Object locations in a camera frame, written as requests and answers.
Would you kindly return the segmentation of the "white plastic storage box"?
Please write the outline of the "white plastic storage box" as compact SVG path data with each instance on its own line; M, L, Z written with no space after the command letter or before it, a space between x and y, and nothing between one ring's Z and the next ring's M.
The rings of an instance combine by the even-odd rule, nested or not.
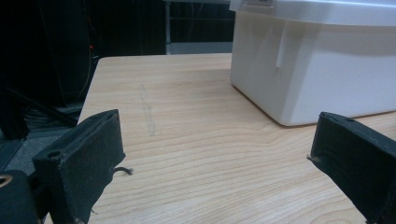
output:
M231 82L278 123L396 110L396 28L236 15Z

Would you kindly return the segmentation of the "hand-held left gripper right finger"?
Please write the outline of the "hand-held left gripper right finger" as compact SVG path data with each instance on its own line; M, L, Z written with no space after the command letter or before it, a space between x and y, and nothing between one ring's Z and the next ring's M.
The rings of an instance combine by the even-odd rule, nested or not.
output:
M308 159L368 224L396 224L396 141L354 119L322 112Z

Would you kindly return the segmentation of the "black tripod stand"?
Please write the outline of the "black tripod stand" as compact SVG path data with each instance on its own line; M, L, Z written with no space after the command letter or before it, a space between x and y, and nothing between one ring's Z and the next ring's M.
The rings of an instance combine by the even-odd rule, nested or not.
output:
M78 123L76 119L52 106L29 98L15 89L0 87L0 130L7 140L22 139L29 133L29 128L19 111L19 104L29 105L68 127L75 127Z

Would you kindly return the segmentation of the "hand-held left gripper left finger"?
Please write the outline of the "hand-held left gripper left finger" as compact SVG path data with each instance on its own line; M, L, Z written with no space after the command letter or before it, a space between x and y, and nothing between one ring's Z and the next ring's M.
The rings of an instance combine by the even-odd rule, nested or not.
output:
M92 207L120 167L123 152L117 109L88 117L33 157L35 204L40 218L87 224Z

